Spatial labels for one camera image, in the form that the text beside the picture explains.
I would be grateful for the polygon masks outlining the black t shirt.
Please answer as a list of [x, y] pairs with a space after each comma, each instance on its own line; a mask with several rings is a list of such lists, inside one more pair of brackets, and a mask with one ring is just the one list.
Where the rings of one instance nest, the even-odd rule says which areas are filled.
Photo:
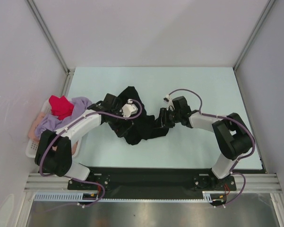
[[140, 102], [142, 106], [141, 115], [132, 120], [134, 126], [128, 132], [127, 136], [123, 137], [128, 144], [137, 145], [141, 140], [155, 139], [167, 135], [169, 129], [155, 127], [155, 116], [147, 114], [145, 105], [142, 103], [135, 87], [127, 87], [118, 95], [118, 98], [121, 100], [122, 105], [125, 105], [128, 99], [134, 99]]

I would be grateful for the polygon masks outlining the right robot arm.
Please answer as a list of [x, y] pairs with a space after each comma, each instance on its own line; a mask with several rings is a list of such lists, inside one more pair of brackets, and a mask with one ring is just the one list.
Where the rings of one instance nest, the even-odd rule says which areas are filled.
[[211, 116], [200, 110], [192, 111], [183, 96], [174, 99], [167, 96], [164, 101], [167, 106], [160, 109], [156, 120], [158, 128], [170, 129], [180, 123], [187, 128], [202, 129], [215, 135], [221, 154], [211, 168], [208, 183], [214, 190], [221, 189], [243, 154], [255, 147], [254, 138], [245, 123], [237, 113]]

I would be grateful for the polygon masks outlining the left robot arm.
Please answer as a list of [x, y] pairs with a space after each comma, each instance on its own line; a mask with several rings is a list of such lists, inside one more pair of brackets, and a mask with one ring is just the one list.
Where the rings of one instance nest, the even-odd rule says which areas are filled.
[[141, 115], [142, 109], [138, 100], [128, 99], [122, 103], [120, 98], [107, 94], [103, 101], [90, 105], [78, 118], [62, 128], [44, 131], [34, 159], [40, 175], [78, 179], [83, 188], [92, 188], [95, 177], [88, 167], [73, 160], [72, 147], [103, 123], [130, 123]]

